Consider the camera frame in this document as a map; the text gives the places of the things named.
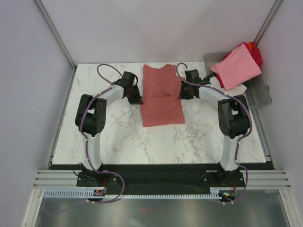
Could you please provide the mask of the salmon red t shirt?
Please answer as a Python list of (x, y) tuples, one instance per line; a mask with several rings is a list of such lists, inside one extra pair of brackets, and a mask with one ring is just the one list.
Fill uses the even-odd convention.
[(176, 75), (176, 65), (161, 68), (143, 66), (143, 127), (184, 124), (179, 92), (181, 80)]

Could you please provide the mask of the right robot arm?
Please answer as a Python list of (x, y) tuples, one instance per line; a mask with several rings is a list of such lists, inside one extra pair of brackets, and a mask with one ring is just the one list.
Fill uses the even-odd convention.
[(224, 141), (216, 178), (220, 185), (228, 186), (234, 179), (240, 178), (240, 142), (252, 131), (246, 98), (244, 95), (231, 96), (209, 82), (202, 81), (198, 70), (185, 70), (185, 76), (181, 79), (181, 99), (200, 98), (217, 107), (219, 128)]

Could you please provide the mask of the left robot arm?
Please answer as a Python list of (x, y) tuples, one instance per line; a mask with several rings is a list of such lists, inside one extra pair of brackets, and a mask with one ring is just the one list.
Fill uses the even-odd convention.
[(81, 96), (75, 124), (84, 140), (85, 161), (79, 174), (82, 181), (87, 180), (93, 186), (103, 183), (100, 136), (106, 124), (107, 107), (123, 98), (127, 98), (131, 105), (142, 105), (142, 96), (137, 83), (138, 77), (125, 71), (122, 77), (112, 82), (106, 90), (94, 96), (88, 94)]

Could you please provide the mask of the dark green t shirt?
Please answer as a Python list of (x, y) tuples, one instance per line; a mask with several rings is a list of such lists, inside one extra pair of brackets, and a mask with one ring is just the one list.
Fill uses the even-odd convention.
[(215, 73), (211, 73), (211, 74), (207, 75), (205, 78), (203, 78), (202, 81), (206, 81), (206, 82), (210, 83), (210, 79), (213, 78), (213, 77), (216, 78), (216, 74)]

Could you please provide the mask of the white t shirt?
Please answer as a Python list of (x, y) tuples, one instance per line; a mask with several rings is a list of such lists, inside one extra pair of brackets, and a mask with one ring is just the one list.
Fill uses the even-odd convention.
[(226, 90), (225, 88), (221, 88), (221, 85), (219, 83), (219, 80), (216, 77), (210, 78), (210, 83), (212, 86), (214, 86), (216, 89), (230, 95), (230, 96), (237, 96), (237, 95), (243, 95), (245, 91), (247, 90), (247, 87), (243, 84), (237, 85), (236, 87)]

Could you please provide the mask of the grey translucent plastic bin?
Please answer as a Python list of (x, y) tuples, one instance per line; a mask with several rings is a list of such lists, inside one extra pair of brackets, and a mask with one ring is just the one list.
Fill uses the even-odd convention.
[[(206, 74), (210, 74), (210, 68), (221, 62), (228, 52), (213, 52), (203, 55)], [(247, 87), (245, 92), (250, 109), (259, 109), (272, 103), (269, 87), (263, 81), (262, 75), (258, 75), (244, 83)]]

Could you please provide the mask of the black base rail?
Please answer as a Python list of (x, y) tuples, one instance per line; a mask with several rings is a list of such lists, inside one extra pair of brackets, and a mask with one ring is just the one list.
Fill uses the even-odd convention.
[(105, 187), (112, 195), (206, 194), (215, 187), (234, 189), (245, 185), (241, 171), (238, 179), (220, 181), (216, 177), (218, 168), (219, 164), (103, 164), (100, 182), (82, 181), (78, 176), (76, 185)]

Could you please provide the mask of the right aluminium frame post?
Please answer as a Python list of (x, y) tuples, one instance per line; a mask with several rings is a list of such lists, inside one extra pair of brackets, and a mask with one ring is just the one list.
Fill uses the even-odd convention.
[(280, 7), (282, 6), (282, 4), (284, 3), (285, 0), (275, 0), (274, 4), (272, 5), (271, 9), (269, 10), (262, 26), (260, 27), (253, 43), (256, 47), (259, 46), (262, 38), (264, 37), (266, 31), (268, 30), (269, 26), (271, 25), (271, 23), (273, 22), (276, 14), (278, 13)]

